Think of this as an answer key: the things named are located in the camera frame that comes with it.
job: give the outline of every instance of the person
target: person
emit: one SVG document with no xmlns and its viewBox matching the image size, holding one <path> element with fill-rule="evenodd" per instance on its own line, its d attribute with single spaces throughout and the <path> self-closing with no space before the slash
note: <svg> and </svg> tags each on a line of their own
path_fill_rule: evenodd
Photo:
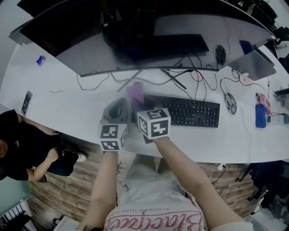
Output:
<svg viewBox="0 0 289 231">
<path fill-rule="evenodd" d="M 77 230 L 253 231 L 176 145 L 168 138 L 154 143 L 163 156 L 158 172 L 153 157 L 137 154 L 116 208 L 118 153 L 104 153 L 89 208 Z"/>
<path fill-rule="evenodd" d="M 62 146 L 58 132 L 23 118 L 15 110 L 2 113 L 0 125 L 0 168 L 12 179 L 42 180 L 47 171 L 69 176 L 77 161 L 86 160 L 84 154 Z"/>
</svg>

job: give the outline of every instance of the desk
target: desk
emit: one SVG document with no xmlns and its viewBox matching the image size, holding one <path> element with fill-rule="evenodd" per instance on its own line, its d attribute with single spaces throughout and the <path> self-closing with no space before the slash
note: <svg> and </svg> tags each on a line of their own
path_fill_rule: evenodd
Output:
<svg viewBox="0 0 289 231">
<path fill-rule="evenodd" d="M 265 48 L 261 48 L 273 62 L 277 73 L 270 76 L 271 91 L 288 86 L 288 73 L 276 58 Z M 40 67 L 36 59 L 44 55 L 47 59 Z M 127 79 L 135 71 L 119 72 L 114 76 L 118 79 Z M 215 72 L 202 71 L 209 85 L 216 85 Z M 79 77 L 82 88 L 94 88 L 107 74 L 86 78 Z M 138 77 L 155 83 L 162 83 L 168 77 L 158 70 L 143 71 Z M 235 115 L 231 115 L 224 103 L 224 96 L 219 87 L 222 77 L 232 78 L 231 69 L 226 67 L 217 73 L 218 88 L 211 91 L 207 86 L 206 101 L 220 103 L 219 127 L 191 128 L 172 126 L 170 139 L 192 160 L 196 162 L 219 163 L 249 163 L 266 162 L 289 158 L 289 142 L 286 137 L 289 130 L 285 126 L 271 126 L 266 129 L 255 128 L 255 93 L 264 90 L 256 85 L 244 87 L 240 83 L 224 80 L 223 89 L 229 90 L 235 97 L 239 107 Z M 178 80 L 187 87 L 187 92 L 195 97 L 197 83 L 191 79 L 189 73 L 178 77 Z M 260 80 L 267 88 L 267 79 Z M 0 90 L 0 103 L 4 106 L 21 111 L 26 92 L 32 92 L 27 117 L 62 133 L 99 143 L 97 126 L 102 117 L 104 108 L 117 98 L 124 97 L 126 90 L 117 92 L 122 83 L 117 83 L 110 76 L 95 91 L 81 91 L 76 73 L 63 65 L 57 59 L 46 53 L 34 43 L 17 46 Z M 188 98 L 188 96 L 172 82 L 156 86 L 144 83 L 144 91 L 158 95 Z M 196 99 L 203 100 L 205 87 L 201 82 Z M 271 94 L 272 110 L 282 112 L 280 104 Z M 244 128 L 243 122 L 251 136 Z M 160 156 L 154 144 L 146 145 L 142 135 L 134 125 L 129 126 L 130 138 L 124 150 L 138 152 L 151 156 Z"/>
</svg>

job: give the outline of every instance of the floor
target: floor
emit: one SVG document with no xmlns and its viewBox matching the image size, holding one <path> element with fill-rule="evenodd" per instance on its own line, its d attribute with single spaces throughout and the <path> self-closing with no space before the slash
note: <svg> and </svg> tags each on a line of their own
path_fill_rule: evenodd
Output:
<svg viewBox="0 0 289 231">
<path fill-rule="evenodd" d="M 87 161 L 77 163 L 69 177 L 47 173 L 47 183 L 30 182 L 32 197 L 28 200 L 28 204 L 33 213 L 33 223 L 39 231 L 53 230 L 55 225 L 52 220 L 62 215 L 77 221 L 82 219 L 89 205 L 91 188 L 102 158 L 102 151 L 96 144 L 69 136 L 63 137 L 63 141 L 71 148 L 83 150 L 89 157 Z M 122 169 L 117 176 L 118 191 L 133 160 L 134 155 L 119 154 Z M 221 174 L 216 164 L 198 164 L 211 182 L 217 180 Z M 231 164 L 226 167 L 226 172 L 214 187 L 232 210 L 245 217 L 256 207 L 256 200 L 251 202 L 247 200 L 256 191 L 256 187 L 253 186 L 250 176 L 242 182 L 235 182 L 246 169 L 246 165 Z"/>
</svg>

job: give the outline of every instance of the phone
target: phone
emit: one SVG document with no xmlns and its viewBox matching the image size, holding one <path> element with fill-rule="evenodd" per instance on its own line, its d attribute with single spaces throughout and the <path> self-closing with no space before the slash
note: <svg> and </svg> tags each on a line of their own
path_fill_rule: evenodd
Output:
<svg viewBox="0 0 289 231">
<path fill-rule="evenodd" d="M 32 93 L 30 91 L 27 91 L 25 99 L 24 99 L 24 103 L 23 103 L 22 109 L 21 109 L 21 113 L 23 116 L 26 115 L 29 103 L 31 101 L 31 97 L 32 97 Z"/>
</svg>

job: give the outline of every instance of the keyboard key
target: keyboard key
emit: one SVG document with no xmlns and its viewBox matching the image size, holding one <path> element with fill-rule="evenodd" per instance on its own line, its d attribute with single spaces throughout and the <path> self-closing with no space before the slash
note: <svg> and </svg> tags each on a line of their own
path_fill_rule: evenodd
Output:
<svg viewBox="0 0 289 231">
<path fill-rule="evenodd" d="M 186 117 L 185 121 L 194 121 L 194 118 Z"/>
</svg>

